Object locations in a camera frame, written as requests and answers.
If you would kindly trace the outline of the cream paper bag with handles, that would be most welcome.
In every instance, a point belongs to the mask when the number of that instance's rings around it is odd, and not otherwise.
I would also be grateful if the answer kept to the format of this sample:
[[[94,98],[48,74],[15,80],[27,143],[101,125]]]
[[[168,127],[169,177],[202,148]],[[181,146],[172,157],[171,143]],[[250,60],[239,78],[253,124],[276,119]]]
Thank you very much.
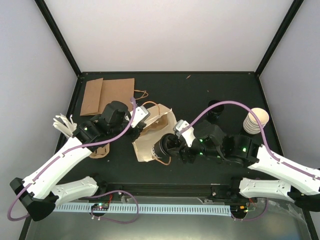
[[[153,106],[147,108],[150,116],[144,121],[146,124],[145,128],[163,115],[167,116],[168,125],[158,131],[149,131],[147,134],[144,134],[144,128],[140,136],[132,143],[137,161],[140,163],[155,161],[152,156],[153,145],[165,134],[172,134],[174,132],[173,127],[177,123],[175,114],[171,108],[153,101],[146,101],[142,105],[145,106],[147,104],[152,104]]]

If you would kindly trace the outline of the black takeout paper cup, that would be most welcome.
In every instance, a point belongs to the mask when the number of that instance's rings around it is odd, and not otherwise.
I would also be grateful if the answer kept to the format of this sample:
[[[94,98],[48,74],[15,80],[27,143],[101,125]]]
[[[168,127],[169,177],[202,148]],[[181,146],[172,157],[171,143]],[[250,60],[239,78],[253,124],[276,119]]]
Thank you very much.
[[[167,141],[160,139],[151,148],[152,157],[159,163],[168,166],[172,158],[168,154]]]

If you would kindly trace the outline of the black plastic cup lid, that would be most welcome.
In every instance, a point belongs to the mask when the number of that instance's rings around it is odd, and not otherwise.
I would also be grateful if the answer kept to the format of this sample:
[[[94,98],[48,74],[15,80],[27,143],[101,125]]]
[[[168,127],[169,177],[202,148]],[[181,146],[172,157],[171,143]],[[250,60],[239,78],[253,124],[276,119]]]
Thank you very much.
[[[166,156],[173,157],[179,152],[181,141],[173,133],[165,134],[161,139],[162,152]]]

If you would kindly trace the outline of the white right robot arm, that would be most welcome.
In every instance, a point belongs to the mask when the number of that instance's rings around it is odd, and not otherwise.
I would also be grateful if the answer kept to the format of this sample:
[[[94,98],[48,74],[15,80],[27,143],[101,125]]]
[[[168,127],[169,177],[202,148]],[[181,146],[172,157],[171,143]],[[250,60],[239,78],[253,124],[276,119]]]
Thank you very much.
[[[218,163],[247,168],[272,176],[273,180],[232,178],[227,198],[238,202],[242,198],[272,198],[294,203],[310,211],[320,210],[320,171],[303,166],[257,144],[245,135],[227,135],[221,128],[207,121],[194,129],[180,120],[173,128],[185,141],[182,154],[188,160],[197,156],[217,160]]]

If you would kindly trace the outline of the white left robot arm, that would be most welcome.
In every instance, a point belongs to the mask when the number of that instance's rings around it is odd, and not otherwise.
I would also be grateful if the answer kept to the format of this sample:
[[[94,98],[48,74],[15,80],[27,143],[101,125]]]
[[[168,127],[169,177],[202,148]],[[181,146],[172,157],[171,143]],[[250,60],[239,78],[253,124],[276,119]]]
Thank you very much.
[[[14,201],[21,202],[28,217],[41,221],[64,203],[80,198],[101,200],[107,195],[107,183],[96,174],[66,184],[58,183],[99,147],[125,134],[132,140],[138,138],[150,112],[144,106],[137,106],[134,98],[130,103],[132,111],[120,101],[107,104],[101,114],[79,124],[64,146],[43,166],[25,178],[16,177],[10,182],[16,194]]]

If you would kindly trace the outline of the black coffee cup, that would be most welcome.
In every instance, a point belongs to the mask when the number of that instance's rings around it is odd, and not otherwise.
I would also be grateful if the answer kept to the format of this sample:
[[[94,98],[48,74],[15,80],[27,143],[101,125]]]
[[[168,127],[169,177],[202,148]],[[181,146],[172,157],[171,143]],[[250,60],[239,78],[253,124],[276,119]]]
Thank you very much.
[[[216,103],[219,103],[219,102],[220,102],[219,100],[213,99],[213,100],[209,101],[208,107],[210,107]],[[207,112],[207,116],[206,116],[207,119],[209,121],[217,120],[219,118],[219,116],[222,114],[222,112],[224,111],[224,109],[225,109],[225,106],[223,104],[212,108],[210,111]]]

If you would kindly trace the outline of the stack of white paper cups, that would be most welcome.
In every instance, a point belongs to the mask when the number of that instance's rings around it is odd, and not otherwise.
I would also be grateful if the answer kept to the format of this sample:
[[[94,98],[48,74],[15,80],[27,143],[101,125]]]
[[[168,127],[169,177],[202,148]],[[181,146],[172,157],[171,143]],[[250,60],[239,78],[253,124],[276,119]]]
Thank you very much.
[[[243,129],[250,135],[255,135],[261,132],[260,125],[262,128],[269,122],[270,116],[266,110],[262,108],[252,108],[251,111],[255,114],[260,124],[256,118],[249,112],[243,121]]]

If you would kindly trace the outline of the flat brown paper bag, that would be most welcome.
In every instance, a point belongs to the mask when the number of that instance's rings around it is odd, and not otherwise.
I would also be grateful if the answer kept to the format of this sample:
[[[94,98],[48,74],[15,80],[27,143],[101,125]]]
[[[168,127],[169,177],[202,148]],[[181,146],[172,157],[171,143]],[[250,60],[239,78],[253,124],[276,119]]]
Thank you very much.
[[[103,78],[90,80],[85,85],[80,116],[92,116],[99,113],[99,104]]]

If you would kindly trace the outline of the white stirrers in holder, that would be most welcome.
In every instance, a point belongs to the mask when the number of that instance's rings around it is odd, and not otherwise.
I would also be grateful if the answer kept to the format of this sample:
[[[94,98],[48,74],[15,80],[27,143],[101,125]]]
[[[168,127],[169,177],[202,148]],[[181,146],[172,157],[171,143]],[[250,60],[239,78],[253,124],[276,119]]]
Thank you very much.
[[[53,118],[53,127],[60,131],[67,139],[73,136],[73,132],[77,129],[77,124],[73,121],[73,115],[66,117],[63,114],[56,115]]]

